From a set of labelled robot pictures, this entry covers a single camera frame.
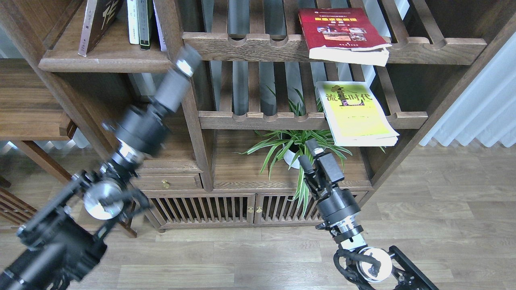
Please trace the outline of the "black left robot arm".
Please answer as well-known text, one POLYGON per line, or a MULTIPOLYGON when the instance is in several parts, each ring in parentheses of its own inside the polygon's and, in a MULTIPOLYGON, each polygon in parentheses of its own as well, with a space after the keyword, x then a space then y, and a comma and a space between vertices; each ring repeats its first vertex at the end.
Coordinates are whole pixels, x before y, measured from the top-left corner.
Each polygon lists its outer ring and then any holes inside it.
POLYGON ((130 185, 144 158, 157 156, 202 58, 190 45, 177 53, 173 68, 142 110, 129 107, 115 129, 120 147, 99 172, 75 174, 62 191, 17 231, 26 250, 1 273, 2 290, 65 290, 81 281, 104 256, 105 237, 118 222, 151 204, 130 185))

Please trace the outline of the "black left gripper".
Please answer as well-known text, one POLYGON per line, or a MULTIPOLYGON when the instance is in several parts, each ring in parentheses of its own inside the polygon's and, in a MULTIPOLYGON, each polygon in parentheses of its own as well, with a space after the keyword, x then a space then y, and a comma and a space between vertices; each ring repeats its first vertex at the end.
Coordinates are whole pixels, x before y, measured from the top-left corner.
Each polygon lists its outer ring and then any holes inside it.
POLYGON ((179 49, 175 61, 177 69, 165 76, 154 97, 145 110, 130 106, 120 122, 103 122, 103 128, 113 131, 121 145, 114 157, 155 157, 170 130, 163 120, 177 112, 185 97, 190 77, 202 62, 202 57, 190 45, 179 49))

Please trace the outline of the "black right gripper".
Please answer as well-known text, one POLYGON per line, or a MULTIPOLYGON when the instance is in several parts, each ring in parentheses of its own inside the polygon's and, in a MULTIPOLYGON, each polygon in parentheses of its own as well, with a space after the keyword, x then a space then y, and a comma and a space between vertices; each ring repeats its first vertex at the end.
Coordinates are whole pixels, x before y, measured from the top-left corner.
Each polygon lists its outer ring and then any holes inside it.
POLYGON ((306 155, 299 156, 298 161, 304 170, 306 185, 324 221, 317 229, 360 232, 361 226, 355 221, 360 207, 350 190, 339 187, 338 183, 344 180, 344 176, 333 155, 325 153, 316 139, 307 140, 305 146, 313 156, 314 163, 306 155))

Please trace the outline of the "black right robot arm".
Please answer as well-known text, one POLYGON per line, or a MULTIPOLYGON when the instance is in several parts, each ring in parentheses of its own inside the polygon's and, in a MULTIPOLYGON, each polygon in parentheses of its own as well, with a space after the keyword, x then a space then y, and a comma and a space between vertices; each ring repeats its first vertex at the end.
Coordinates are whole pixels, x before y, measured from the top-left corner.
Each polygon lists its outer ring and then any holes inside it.
POLYGON ((397 280, 397 290, 436 290, 437 286, 396 246, 385 251, 367 245, 361 235, 363 228, 355 219, 361 209, 350 190, 338 186, 345 177, 336 160, 315 139, 305 144, 314 160, 302 155, 299 162, 323 219, 316 228, 329 231, 337 243, 333 262, 339 273, 360 290, 371 290, 372 283, 390 276, 397 280))

